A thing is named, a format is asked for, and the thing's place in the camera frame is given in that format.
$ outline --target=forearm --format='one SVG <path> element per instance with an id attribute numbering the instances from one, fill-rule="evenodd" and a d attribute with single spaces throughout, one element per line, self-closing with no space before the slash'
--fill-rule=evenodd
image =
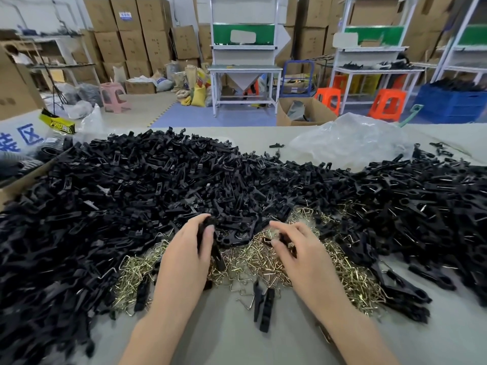
<path id="1" fill-rule="evenodd" d="M 319 316 L 347 365 L 399 365 L 372 319 L 351 304 Z"/>
<path id="2" fill-rule="evenodd" d="M 168 314 L 153 317 L 149 312 L 137 323 L 118 365 L 169 365 L 187 319 Z"/>

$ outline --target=green panel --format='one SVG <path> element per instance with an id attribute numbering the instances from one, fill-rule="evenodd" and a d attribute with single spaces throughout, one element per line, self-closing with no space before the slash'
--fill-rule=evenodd
<path id="1" fill-rule="evenodd" d="M 462 46 L 487 45 L 487 24 L 467 26 L 458 44 Z"/>
<path id="2" fill-rule="evenodd" d="M 358 33 L 358 44 L 363 40 L 379 41 L 382 39 L 383 45 L 398 46 L 401 40 L 403 26 L 374 26 L 374 27 L 354 27 L 350 26 L 345 32 Z"/>
<path id="3" fill-rule="evenodd" d="M 213 40 L 217 45 L 237 45 L 230 41 L 232 30 L 254 32 L 254 45 L 274 44 L 274 24 L 213 24 Z"/>

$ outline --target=pink plastic stool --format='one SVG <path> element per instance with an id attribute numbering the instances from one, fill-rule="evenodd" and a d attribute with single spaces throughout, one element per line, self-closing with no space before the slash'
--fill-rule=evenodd
<path id="1" fill-rule="evenodd" d="M 120 83 L 102 83 L 100 85 L 100 94 L 105 111 L 113 111 L 115 114 L 120 114 L 122 109 L 130 109 L 131 105 L 118 97 L 125 95 L 125 90 Z"/>

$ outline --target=hand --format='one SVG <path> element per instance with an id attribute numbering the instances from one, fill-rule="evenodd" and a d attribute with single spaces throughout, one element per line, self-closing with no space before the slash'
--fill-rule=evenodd
<path id="1" fill-rule="evenodd" d="M 196 243 L 198 227 L 208 216 L 201 214 L 190 219 L 167 246 L 162 256 L 149 314 L 180 315 L 186 321 L 191 316 L 203 292 L 210 268 L 215 227 L 210 225 L 205 228 L 199 255 Z"/>
<path id="2" fill-rule="evenodd" d="M 286 234 L 296 247 L 293 257 L 286 245 L 273 239 L 272 247 L 283 262 L 293 288 L 314 315 L 323 322 L 324 316 L 336 309 L 351 307 L 343 285 L 325 246 L 303 223 L 269 223 L 271 228 Z"/>

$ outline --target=green tool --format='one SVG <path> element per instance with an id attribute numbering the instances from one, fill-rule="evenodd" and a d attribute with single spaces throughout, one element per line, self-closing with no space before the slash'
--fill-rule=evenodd
<path id="1" fill-rule="evenodd" d="M 424 105 L 413 105 L 410 112 L 411 112 L 411 115 L 408 116 L 407 118 L 405 118 L 405 120 L 403 120 L 402 122 L 399 123 L 399 128 L 403 128 L 407 123 L 409 123 L 412 118 L 414 118 L 415 116 L 418 115 L 418 112 L 423 109 L 423 106 Z"/>

